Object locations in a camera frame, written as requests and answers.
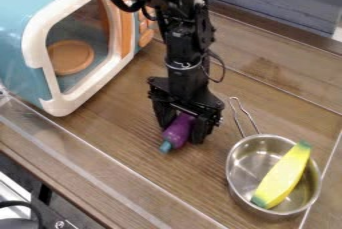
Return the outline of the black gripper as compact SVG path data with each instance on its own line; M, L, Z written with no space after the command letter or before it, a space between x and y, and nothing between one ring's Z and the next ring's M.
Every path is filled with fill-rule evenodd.
M223 102L208 90L209 65L188 70L168 69L167 77L149 77L148 97L159 126L165 129L176 117L176 111L195 116L189 142L201 144L219 125Z

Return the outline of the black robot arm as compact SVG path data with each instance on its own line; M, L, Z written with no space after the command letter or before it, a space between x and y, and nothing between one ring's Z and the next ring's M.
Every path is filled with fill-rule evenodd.
M155 21L167 48L164 63L168 76L148 79L148 97L159 125L171 126L176 114L193 117L187 141L200 144L221 119L224 103L208 89L209 50L215 28L207 0L110 0L120 10L142 12Z

